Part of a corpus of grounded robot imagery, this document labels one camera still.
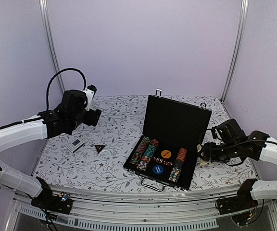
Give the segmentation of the white playing card box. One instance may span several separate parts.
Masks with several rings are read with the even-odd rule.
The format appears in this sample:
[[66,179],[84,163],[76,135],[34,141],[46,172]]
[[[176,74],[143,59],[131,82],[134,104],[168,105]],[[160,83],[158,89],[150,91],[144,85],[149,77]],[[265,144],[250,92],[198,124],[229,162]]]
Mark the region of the white playing card box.
[[78,151],[84,145],[85,145],[85,142],[81,138],[75,138],[73,141],[69,142],[66,145],[66,148],[70,152],[75,153],[76,151]]

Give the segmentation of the playing card deck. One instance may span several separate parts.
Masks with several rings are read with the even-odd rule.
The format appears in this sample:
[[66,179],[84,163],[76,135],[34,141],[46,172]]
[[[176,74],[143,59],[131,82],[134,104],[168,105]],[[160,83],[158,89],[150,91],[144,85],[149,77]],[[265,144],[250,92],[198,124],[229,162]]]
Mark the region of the playing card deck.
[[214,163],[212,161],[206,161],[201,158],[199,158],[199,164],[200,166],[214,166]]

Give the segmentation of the red black triangular card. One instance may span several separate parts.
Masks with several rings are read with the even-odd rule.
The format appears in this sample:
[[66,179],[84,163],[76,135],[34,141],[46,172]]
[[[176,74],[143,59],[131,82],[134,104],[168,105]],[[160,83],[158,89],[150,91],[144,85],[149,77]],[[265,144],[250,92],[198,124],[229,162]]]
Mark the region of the red black triangular card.
[[95,147],[98,154],[105,148],[105,146],[106,145],[100,145],[100,144],[95,144],[94,145],[94,147]]

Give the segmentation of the clear dealer button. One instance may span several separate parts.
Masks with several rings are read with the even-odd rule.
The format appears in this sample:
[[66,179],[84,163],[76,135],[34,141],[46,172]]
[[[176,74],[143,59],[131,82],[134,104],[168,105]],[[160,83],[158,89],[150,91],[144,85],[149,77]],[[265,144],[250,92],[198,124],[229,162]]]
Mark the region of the clear dealer button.
[[105,150],[103,149],[102,151],[99,152],[99,158],[102,161],[108,161],[112,157],[112,152],[110,150]]

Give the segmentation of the orange big blind button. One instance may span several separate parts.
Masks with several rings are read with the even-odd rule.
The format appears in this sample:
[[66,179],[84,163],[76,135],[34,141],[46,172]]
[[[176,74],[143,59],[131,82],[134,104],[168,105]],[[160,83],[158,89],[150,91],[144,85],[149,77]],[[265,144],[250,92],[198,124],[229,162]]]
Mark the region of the orange big blind button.
[[169,159],[172,156],[172,153],[169,150],[163,150],[161,152],[161,157],[164,159]]

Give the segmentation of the black poker case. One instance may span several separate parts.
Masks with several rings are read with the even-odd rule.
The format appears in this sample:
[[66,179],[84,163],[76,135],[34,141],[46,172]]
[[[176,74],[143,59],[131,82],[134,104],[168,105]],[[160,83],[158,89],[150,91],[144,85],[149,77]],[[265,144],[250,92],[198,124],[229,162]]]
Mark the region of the black poker case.
[[[161,95],[149,95],[142,135],[124,163],[124,169],[133,171],[143,179],[153,180],[163,186],[170,186],[177,190],[189,190],[198,159],[198,145],[203,141],[211,115],[212,111],[207,109],[205,103],[196,106],[168,99]],[[156,139],[159,145],[147,169],[142,171],[137,169],[138,164],[131,164],[130,159],[144,136],[149,137],[151,141]],[[180,148],[187,150],[187,157],[178,181],[172,182],[168,178],[173,166],[159,164],[153,158],[164,159],[161,157],[161,152],[169,150],[172,156],[165,160],[174,165]],[[153,174],[152,168],[155,165],[161,165],[164,168],[164,173],[161,175]]]

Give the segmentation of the blue small blind button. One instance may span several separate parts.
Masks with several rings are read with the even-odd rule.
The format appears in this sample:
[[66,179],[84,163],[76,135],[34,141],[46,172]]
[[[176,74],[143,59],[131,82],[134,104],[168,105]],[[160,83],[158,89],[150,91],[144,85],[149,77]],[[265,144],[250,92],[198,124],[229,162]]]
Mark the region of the blue small blind button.
[[153,174],[155,175],[161,175],[164,173],[164,168],[161,166],[161,165],[155,165],[153,168],[152,168],[152,172]]

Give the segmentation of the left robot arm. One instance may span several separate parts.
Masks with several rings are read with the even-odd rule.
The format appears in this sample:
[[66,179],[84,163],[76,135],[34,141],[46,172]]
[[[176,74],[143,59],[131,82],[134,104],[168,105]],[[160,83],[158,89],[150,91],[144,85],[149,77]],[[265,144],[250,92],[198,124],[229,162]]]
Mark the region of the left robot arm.
[[[96,126],[101,111],[92,110],[91,103],[97,89],[89,85],[84,90],[67,90],[62,102],[54,110],[39,112],[26,120],[0,127],[0,153],[36,140],[71,135],[81,124]],[[56,198],[42,179],[28,176],[0,160],[0,185],[26,193],[46,209],[56,205]]]

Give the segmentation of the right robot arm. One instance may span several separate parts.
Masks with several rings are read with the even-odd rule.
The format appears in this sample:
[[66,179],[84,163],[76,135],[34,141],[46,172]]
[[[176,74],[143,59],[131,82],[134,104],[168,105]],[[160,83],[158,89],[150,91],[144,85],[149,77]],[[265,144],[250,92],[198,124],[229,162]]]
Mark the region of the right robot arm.
[[[210,129],[218,142],[198,144],[198,156],[204,161],[228,164],[233,158],[247,158],[277,166],[277,140],[255,130],[246,135],[235,119],[229,119]],[[243,210],[252,201],[277,199],[277,180],[247,179],[238,189],[233,206]]]

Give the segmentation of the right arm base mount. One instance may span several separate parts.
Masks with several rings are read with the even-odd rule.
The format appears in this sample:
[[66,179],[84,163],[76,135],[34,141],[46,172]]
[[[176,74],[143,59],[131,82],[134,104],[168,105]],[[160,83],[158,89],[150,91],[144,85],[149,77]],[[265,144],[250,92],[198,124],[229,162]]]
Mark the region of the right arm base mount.
[[215,202],[215,207],[220,215],[234,213],[258,206],[258,201],[254,200],[249,192],[238,193],[232,197],[220,197]]

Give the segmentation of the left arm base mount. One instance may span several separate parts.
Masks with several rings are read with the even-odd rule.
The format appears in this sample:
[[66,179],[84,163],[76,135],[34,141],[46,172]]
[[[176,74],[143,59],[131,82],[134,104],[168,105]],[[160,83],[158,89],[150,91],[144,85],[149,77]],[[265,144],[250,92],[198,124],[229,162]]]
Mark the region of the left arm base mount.
[[43,210],[69,215],[73,200],[67,192],[60,192],[57,195],[53,195],[51,188],[44,186],[40,194],[32,199],[31,205]]

